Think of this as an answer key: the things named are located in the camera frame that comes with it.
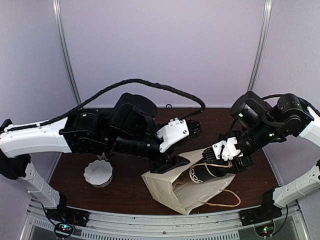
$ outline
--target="white plastic housing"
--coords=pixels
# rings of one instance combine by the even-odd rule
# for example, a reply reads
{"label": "white plastic housing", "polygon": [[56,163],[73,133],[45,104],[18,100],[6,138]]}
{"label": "white plastic housing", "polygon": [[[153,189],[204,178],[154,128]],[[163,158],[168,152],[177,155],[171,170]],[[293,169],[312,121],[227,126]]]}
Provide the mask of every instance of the white plastic housing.
{"label": "white plastic housing", "polygon": [[274,205],[284,208],[288,203],[319,189],[319,176],[319,167],[315,165],[303,176],[285,186],[277,187],[273,193]]}
{"label": "white plastic housing", "polygon": [[299,137],[307,139],[320,147],[320,117],[308,106],[308,111],[314,118],[305,129],[299,134]]}
{"label": "white plastic housing", "polygon": [[[71,153],[64,136],[59,134],[59,131],[65,128],[67,119],[66,117],[46,126],[3,132],[0,135],[0,149],[8,158],[42,152]],[[11,124],[4,131],[19,126],[23,125]]]}
{"label": "white plastic housing", "polygon": [[[238,144],[236,137],[229,137],[226,141],[222,140],[220,142],[212,145],[213,152],[216,159],[223,159],[224,161],[232,160],[235,156],[242,157],[243,154],[239,149],[236,149],[236,145]],[[224,149],[222,151],[222,156],[220,156],[221,148],[224,145]]]}
{"label": "white plastic housing", "polygon": [[159,151],[164,153],[173,144],[189,136],[186,120],[179,120],[177,117],[174,120],[171,119],[167,125],[159,129],[156,135],[160,139],[163,138]]}
{"label": "white plastic housing", "polygon": [[36,197],[46,209],[56,209],[60,200],[59,192],[46,183],[32,162],[27,165],[25,174],[25,177],[18,177],[17,181],[24,185],[28,193]]}

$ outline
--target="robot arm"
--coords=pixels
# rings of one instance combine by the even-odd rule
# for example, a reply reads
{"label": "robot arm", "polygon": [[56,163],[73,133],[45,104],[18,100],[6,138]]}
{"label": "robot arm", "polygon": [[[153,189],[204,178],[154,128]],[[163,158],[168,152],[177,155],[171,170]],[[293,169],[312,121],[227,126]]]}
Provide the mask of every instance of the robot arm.
{"label": "robot arm", "polygon": [[[156,124],[156,105],[141,95],[124,93],[113,109],[83,108],[103,93],[121,85],[139,83],[191,99],[201,109],[168,124]],[[201,113],[199,98],[167,85],[128,79],[101,90],[79,106],[56,118],[24,125],[10,119],[0,127],[0,174],[23,184],[47,209],[47,216],[63,223],[86,226],[89,213],[67,207],[66,197],[50,187],[31,162],[31,153],[114,154],[147,159],[152,173],[163,174],[189,161],[174,153],[176,144],[200,135],[200,123],[185,118]]]}
{"label": "robot arm", "polygon": [[[251,154],[269,143],[282,143],[293,135],[307,139],[320,147],[320,113],[309,102],[294,94],[276,95],[280,97],[271,107],[264,99],[253,92],[240,97],[231,108],[231,115],[242,126],[241,131],[228,132],[222,140],[212,146],[214,153],[203,153],[203,161],[208,160],[220,165],[232,162],[232,168],[224,170],[210,168],[211,172],[224,175],[238,173],[249,168]],[[282,215],[281,208],[290,202],[320,188],[320,160],[307,173],[288,183],[265,192],[260,207],[239,212],[243,226],[258,224]]]}

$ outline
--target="cylindrical object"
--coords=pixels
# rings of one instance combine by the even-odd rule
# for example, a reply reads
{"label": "cylindrical object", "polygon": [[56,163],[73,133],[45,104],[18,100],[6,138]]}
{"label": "cylindrical object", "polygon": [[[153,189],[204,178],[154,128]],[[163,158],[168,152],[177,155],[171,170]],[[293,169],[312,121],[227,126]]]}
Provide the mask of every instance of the cylindrical object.
{"label": "cylindrical object", "polygon": [[159,146],[156,139],[142,141],[118,136],[112,152],[136,158],[156,158],[160,155]]}
{"label": "cylindrical object", "polygon": [[236,119],[245,129],[250,129],[257,124],[260,117],[249,105],[245,104]]}
{"label": "cylindrical object", "polygon": [[292,112],[304,111],[299,98],[292,93],[286,93],[280,97],[276,107],[281,112],[280,116],[282,119],[280,119],[280,121],[289,117]]}
{"label": "cylindrical object", "polygon": [[[204,159],[201,159],[197,164],[203,164]],[[203,182],[207,182],[209,180],[215,178],[221,178],[227,174],[229,168],[225,167],[218,167],[218,166],[210,166],[208,163],[207,165],[198,165],[190,168],[189,176],[191,180],[196,183],[200,184]]]}
{"label": "cylindrical object", "polygon": [[260,124],[251,130],[246,130],[237,137],[237,147],[244,156],[249,156],[271,143],[278,137],[275,129],[266,124]]}

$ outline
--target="fluted paper bowl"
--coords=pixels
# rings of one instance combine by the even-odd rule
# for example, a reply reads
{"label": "fluted paper bowl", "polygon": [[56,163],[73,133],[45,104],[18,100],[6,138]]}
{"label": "fluted paper bowl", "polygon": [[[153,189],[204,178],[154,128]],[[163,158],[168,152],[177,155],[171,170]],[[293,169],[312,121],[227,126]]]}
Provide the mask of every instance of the fluted paper bowl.
{"label": "fluted paper bowl", "polygon": [[95,188],[103,188],[112,181],[113,171],[110,162],[97,159],[84,169],[83,176]]}

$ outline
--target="rope handle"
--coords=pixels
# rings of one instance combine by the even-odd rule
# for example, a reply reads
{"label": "rope handle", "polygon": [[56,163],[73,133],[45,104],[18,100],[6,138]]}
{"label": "rope handle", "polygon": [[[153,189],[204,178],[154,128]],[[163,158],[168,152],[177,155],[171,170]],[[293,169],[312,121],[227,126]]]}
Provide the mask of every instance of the rope handle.
{"label": "rope handle", "polygon": [[236,197],[236,199],[238,199],[238,203],[236,205],[226,205],[226,204],[202,202],[202,204],[207,204],[207,205],[212,206],[212,207],[218,206],[218,207],[227,207],[227,208],[235,208],[235,207],[238,207],[241,204],[241,198],[234,191],[231,191],[231,190],[228,190],[228,189],[220,189],[220,190],[223,191],[223,192],[228,192],[228,193],[233,194]]}
{"label": "rope handle", "polygon": [[228,165],[218,165],[218,164],[213,164],[213,163],[198,163],[195,165],[190,166],[191,169],[193,169],[195,166],[212,166],[212,167],[219,167],[219,168],[225,168],[229,169],[232,167],[232,162],[228,161]]}

